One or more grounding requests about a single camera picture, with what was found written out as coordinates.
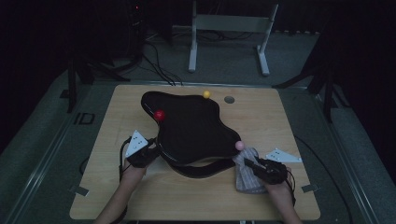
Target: white tag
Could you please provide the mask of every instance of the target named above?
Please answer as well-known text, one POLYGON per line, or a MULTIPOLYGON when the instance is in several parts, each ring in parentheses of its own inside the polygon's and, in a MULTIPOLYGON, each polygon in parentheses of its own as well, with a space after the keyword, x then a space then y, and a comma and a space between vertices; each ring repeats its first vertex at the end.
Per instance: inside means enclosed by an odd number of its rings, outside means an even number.
POLYGON ((303 162, 301 158, 290 155, 278 148, 265 156, 268 160, 279 162, 303 162))
POLYGON ((145 147, 148 141, 138 131, 134 131, 131 142, 129 143, 128 149, 126 149, 125 157, 128 158, 136 153, 136 151, 145 147))

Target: small round object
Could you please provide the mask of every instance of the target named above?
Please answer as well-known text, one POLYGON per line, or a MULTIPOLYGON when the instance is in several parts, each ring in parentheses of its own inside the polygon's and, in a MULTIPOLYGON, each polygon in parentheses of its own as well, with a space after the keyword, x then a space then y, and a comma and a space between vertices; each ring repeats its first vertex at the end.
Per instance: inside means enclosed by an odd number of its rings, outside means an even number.
POLYGON ((242 141, 237 141, 235 143, 235 148, 238 149, 239 151, 242 151, 243 149, 245 149, 245 143, 242 141))
POLYGON ((163 121, 165 119, 165 112, 163 112, 163 110, 161 109, 155 111, 154 119, 157 120, 158 122, 163 121))
POLYGON ((209 99, 210 97, 210 91, 204 91, 204 98, 209 99))

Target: red ball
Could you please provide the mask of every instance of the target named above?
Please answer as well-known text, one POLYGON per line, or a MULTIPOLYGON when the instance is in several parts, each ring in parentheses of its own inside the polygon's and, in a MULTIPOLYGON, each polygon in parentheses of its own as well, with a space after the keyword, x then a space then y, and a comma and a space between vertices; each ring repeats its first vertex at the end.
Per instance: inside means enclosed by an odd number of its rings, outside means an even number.
POLYGON ((155 120, 157 120, 159 122, 163 121, 165 119, 165 112, 163 112, 163 110, 161 110, 161 109, 155 111, 154 118, 155 118, 155 120))

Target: yellow ball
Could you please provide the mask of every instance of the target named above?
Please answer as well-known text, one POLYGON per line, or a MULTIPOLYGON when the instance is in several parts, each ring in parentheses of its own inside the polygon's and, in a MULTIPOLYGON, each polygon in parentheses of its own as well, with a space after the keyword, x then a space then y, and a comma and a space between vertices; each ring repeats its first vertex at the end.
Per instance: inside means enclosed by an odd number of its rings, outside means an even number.
POLYGON ((209 99, 210 97, 210 91, 204 91, 204 98, 209 99))

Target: pink ball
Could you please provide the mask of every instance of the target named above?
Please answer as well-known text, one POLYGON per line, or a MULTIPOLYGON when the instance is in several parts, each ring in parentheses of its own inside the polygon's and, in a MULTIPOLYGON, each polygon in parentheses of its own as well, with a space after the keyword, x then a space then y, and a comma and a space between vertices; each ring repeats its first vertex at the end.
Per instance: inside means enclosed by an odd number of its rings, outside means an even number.
POLYGON ((242 151, 243 149, 245 149, 245 143, 242 141, 237 141, 235 143, 235 148, 238 149, 239 151, 242 151))

